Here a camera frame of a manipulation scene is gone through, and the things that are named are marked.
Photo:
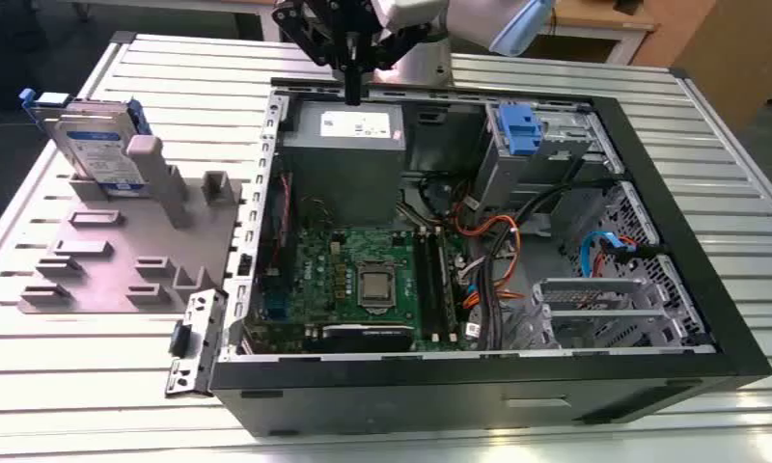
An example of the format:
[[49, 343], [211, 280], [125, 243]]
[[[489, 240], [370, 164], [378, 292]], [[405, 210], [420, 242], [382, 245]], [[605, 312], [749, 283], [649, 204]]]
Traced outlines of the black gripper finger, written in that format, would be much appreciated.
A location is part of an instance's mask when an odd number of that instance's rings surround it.
[[271, 19], [283, 35], [299, 46], [319, 67], [330, 67], [343, 83], [345, 103], [353, 104], [353, 59], [347, 32], [326, 27], [307, 1], [274, 1]]
[[362, 97], [362, 76], [375, 69], [386, 70], [410, 49], [426, 39], [430, 26], [409, 26], [377, 40], [382, 29], [369, 28], [357, 33], [353, 52], [353, 103]]

